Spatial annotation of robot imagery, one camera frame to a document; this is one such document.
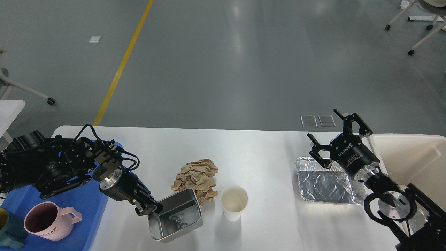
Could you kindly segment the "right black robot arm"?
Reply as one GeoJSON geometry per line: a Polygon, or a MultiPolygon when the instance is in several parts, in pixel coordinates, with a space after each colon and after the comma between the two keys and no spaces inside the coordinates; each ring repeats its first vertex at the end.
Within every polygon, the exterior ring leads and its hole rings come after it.
{"type": "Polygon", "coordinates": [[[444,251],[445,211],[414,184],[402,189],[382,172],[380,160],[363,143],[363,138],[373,131],[361,116],[333,111],[344,123],[342,132],[328,145],[320,144],[308,133],[312,143],[310,156],[325,169],[338,163],[350,178],[372,191],[364,200],[364,210],[370,219],[391,230],[399,240],[397,251],[444,251]],[[416,215],[418,206],[427,210],[427,222],[418,231],[406,234],[397,222],[408,223],[416,215]]]}

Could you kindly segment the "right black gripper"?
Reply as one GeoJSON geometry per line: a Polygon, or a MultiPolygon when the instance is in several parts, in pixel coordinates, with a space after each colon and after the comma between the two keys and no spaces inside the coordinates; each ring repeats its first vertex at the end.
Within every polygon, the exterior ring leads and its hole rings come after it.
{"type": "Polygon", "coordinates": [[[337,109],[334,113],[342,119],[344,125],[342,132],[330,142],[330,145],[320,144],[314,135],[307,134],[311,146],[310,156],[323,168],[330,169],[333,161],[337,162],[350,178],[357,181],[366,181],[378,173],[380,160],[362,142],[362,138],[373,134],[370,127],[363,121],[357,113],[351,115],[341,114],[337,109]],[[353,133],[353,124],[359,126],[358,133],[353,133]],[[320,151],[330,153],[330,158],[324,159],[320,156],[320,151]]]}

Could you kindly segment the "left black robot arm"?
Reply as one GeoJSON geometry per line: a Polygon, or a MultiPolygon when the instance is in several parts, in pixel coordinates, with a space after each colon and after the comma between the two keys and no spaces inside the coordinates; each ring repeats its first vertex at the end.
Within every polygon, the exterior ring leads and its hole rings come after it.
{"type": "Polygon", "coordinates": [[[86,128],[94,140],[81,132],[47,138],[37,130],[13,138],[1,151],[1,193],[31,185],[48,199],[94,180],[106,196],[134,205],[138,216],[160,213],[162,204],[134,173],[140,159],[115,140],[102,140],[91,124],[86,128]]]}

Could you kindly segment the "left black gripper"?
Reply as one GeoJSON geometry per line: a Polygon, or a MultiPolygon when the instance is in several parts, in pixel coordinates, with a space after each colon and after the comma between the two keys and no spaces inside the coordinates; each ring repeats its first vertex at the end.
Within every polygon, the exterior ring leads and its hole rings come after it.
{"type": "Polygon", "coordinates": [[[151,192],[143,185],[138,176],[131,172],[116,169],[99,183],[100,192],[113,200],[126,200],[135,204],[138,216],[160,213],[162,204],[155,202],[151,192]]]}

